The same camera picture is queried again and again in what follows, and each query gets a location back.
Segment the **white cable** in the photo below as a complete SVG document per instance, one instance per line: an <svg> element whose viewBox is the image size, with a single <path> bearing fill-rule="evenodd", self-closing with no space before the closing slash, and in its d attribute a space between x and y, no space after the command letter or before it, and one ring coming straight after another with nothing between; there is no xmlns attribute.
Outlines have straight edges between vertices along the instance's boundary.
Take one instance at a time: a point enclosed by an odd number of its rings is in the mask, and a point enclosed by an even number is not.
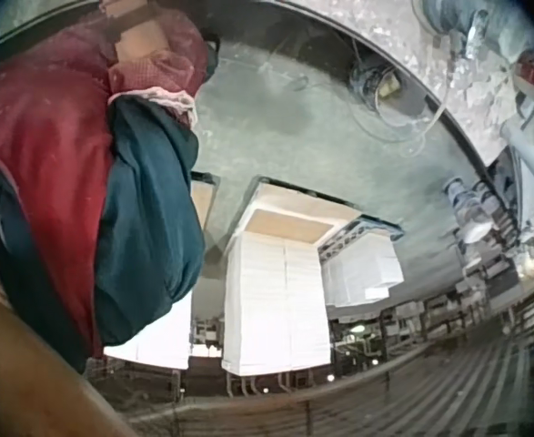
<svg viewBox="0 0 534 437"><path fill-rule="evenodd" d="M351 41L354 47L354 51L356 52L356 58L358 59L358 62L361 62L359 59L359 52L358 52L356 40L352 38ZM452 78L455 74L456 66L457 66L457 63L454 62L454 59L453 59L453 62L449 64L449 67L451 67L452 69L447 69L446 78L445 78L447 86L445 88L445 95L443 96L442 101L440 102L440 106L438 107L437 112L435 112L430 122L425 126L425 128L422 131L418 132L417 134L414 134L407 138L401 138L401 139L387 139L387 138L378 137L377 135L371 134L367 129L361 126L361 124L359 123L359 120L356 118L353 112L353 108L349 104L349 109L351 110L352 116L357 121L358 125L361 128L363 128L366 131L366 133L368 133L371 137L379 141L388 143L388 144L402 144L402 143L412 142L417 139L422 139L423 137L426 136L426 134L430 131L430 129L433 128L437 124L438 120L440 119L440 117L442 116L442 114L445 112L447 108L448 94L450 92L450 89L452 88Z"/></svg>

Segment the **ceiling light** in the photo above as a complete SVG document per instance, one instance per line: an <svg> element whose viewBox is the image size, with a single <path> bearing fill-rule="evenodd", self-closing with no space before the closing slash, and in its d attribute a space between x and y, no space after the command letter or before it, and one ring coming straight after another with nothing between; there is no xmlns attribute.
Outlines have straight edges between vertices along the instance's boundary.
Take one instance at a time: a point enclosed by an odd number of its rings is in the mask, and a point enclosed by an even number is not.
<svg viewBox="0 0 534 437"><path fill-rule="evenodd" d="M357 325L357 326L354 326L349 331L354 333L354 334L361 334L364 330L366 330L366 327L364 325Z"/></svg>

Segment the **wooden board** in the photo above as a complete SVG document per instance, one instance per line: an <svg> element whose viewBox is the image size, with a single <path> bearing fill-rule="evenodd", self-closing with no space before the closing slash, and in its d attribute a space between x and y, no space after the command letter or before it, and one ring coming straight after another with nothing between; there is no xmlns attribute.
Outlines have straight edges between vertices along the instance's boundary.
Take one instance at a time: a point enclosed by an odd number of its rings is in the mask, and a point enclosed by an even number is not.
<svg viewBox="0 0 534 437"><path fill-rule="evenodd" d="M216 186L201 182L198 180L192 181L192 200L196 207L197 217L200 220L202 229L206 227L208 213L212 205L212 198L214 197L214 190Z"/></svg>
<svg viewBox="0 0 534 437"><path fill-rule="evenodd" d="M347 224L361 214L360 211L347 205L268 184L260 184L258 187L252 203L257 202L268 205L269 209L281 209L291 214L309 216L313 220L320 219L326 223Z"/></svg>
<svg viewBox="0 0 534 437"><path fill-rule="evenodd" d="M315 244L332 228L320 221L255 209L245 231Z"/></svg>

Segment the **white pallet stack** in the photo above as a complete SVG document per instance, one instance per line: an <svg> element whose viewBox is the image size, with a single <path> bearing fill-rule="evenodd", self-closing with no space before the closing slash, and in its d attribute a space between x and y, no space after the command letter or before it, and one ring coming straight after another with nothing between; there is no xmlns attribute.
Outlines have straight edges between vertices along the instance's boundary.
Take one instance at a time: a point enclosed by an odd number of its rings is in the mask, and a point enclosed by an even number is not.
<svg viewBox="0 0 534 437"><path fill-rule="evenodd" d="M317 248L239 234L228 254L222 367L250 376L329 363Z"/></svg>
<svg viewBox="0 0 534 437"><path fill-rule="evenodd" d="M326 305L351 307L383 300L404 281L389 235L369 232L323 264Z"/></svg>
<svg viewBox="0 0 534 437"><path fill-rule="evenodd" d="M127 343L105 348L105 355L150 366L186 370L191 351L191 320L190 292L165 316L146 326Z"/></svg>

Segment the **red jacket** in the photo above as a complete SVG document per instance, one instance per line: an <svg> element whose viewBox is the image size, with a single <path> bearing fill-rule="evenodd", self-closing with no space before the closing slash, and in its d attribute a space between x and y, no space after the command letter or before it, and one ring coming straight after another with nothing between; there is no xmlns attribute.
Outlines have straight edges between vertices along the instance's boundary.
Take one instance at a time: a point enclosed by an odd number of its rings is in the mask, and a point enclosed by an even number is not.
<svg viewBox="0 0 534 437"><path fill-rule="evenodd" d="M116 64L104 22L92 16L0 66L0 170L94 355L102 352L94 261L112 165L107 100L151 86L194 96L207 67L207 46L181 13L160 18L170 50L124 64Z"/></svg>

